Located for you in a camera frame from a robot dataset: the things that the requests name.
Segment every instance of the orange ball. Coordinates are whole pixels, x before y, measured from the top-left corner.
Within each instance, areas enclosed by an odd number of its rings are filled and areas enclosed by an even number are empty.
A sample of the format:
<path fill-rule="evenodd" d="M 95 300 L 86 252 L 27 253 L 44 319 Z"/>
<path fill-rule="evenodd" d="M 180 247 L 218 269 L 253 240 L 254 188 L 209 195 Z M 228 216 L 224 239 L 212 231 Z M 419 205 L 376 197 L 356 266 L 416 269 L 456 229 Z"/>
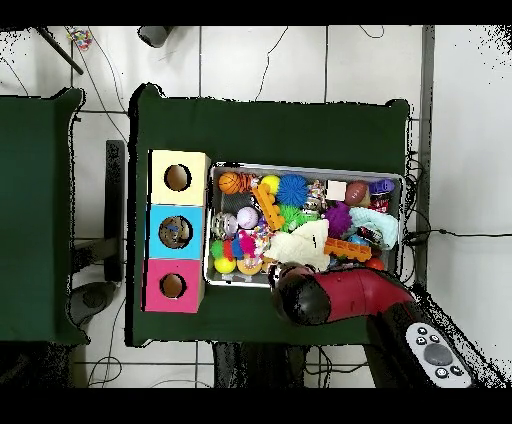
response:
<path fill-rule="evenodd" d="M 379 258 L 368 259 L 364 264 L 367 268 L 373 268 L 378 271 L 384 271 L 384 262 L 382 262 Z"/>
<path fill-rule="evenodd" d="M 235 194 L 241 186 L 242 180 L 235 172 L 224 172 L 219 178 L 219 188 L 223 193 Z"/>

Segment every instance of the round hole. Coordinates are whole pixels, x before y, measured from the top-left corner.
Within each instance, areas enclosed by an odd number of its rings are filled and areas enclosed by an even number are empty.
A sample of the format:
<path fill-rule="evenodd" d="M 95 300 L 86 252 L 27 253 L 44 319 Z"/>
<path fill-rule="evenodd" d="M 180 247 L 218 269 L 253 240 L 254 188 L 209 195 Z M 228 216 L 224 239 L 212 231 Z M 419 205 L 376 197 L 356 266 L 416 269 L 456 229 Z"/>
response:
<path fill-rule="evenodd" d="M 160 291 L 170 299 L 182 296 L 186 288 L 185 280 L 178 274 L 167 274 L 160 280 Z"/>
<path fill-rule="evenodd" d="M 166 247 L 183 249 L 192 239 L 192 225 L 183 216 L 165 218 L 158 229 L 158 237 Z"/>
<path fill-rule="evenodd" d="M 165 171 L 164 182 L 172 191 L 184 191 L 190 187 L 192 175 L 185 165 L 171 165 Z"/>

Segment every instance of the yellow ball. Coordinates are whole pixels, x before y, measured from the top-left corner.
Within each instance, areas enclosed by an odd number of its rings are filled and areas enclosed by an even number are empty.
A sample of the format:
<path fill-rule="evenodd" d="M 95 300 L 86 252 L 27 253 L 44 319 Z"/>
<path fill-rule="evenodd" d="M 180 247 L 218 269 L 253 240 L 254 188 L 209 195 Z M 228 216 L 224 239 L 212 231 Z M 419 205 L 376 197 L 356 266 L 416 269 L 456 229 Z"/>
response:
<path fill-rule="evenodd" d="M 213 266 L 217 271 L 219 271 L 221 274 L 229 274 L 230 272 L 233 272 L 233 270 L 236 268 L 236 260 L 230 261 L 226 257 L 222 257 L 219 259 L 215 259 L 213 262 Z"/>
<path fill-rule="evenodd" d="M 261 180 L 261 184 L 268 184 L 270 187 L 270 194 L 277 194 L 277 188 L 279 187 L 279 177 L 275 175 L 267 175 Z"/>

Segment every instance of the black pole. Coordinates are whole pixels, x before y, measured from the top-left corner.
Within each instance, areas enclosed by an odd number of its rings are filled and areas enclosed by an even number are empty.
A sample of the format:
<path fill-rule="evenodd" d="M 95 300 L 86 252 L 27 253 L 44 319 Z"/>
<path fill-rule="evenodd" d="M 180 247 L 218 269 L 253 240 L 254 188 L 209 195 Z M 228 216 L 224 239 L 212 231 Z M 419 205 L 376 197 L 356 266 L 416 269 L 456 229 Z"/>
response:
<path fill-rule="evenodd" d="M 50 34 L 48 34 L 48 31 L 46 31 L 44 28 L 36 27 L 36 31 L 41 34 L 41 37 L 43 37 L 46 41 L 48 41 L 48 44 L 52 46 L 55 50 L 57 50 L 57 53 L 59 53 L 65 60 L 68 62 L 75 71 L 77 71 L 80 75 L 84 73 L 82 68 L 76 64 L 76 62 L 71 59 L 71 57 L 64 51 L 64 49 L 59 46 L 59 43 L 57 43 Z"/>

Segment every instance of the black object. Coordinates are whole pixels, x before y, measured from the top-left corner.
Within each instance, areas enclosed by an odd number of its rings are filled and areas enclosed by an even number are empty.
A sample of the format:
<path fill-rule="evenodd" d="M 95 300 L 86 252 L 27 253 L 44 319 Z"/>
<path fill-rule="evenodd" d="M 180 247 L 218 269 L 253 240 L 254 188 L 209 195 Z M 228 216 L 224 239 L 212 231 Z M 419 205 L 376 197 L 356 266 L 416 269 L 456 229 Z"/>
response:
<path fill-rule="evenodd" d="M 59 43 L 53 39 L 53 37 L 48 33 L 46 29 L 43 27 L 36 27 L 36 31 L 41 34 L 41 37 L 43 37 L 48 42 L 48 44 L 52 46 L 57 51 L 57 53 L 59 53 L 61 57 L 63 57 L 64 60 L 73 67 L 75 71 L 77 71 L 80 75 L 84 73 L 83 69 L 80 68 L 80 66 L 78 66 L 73 59 L 71 59 L 71 57 L 63 50 L 61 46 L 59 46 Z"/>
<path fill-rule="evenodd" d="M 151 47 L 162 47 L 174 26 L 141 26 L 137 30 L 139 38 Z"/>
<path fill-rule="evenodd" d="M 213 345 L 215 388 L 303 388 L 307 348 L 284 344 Z"/>

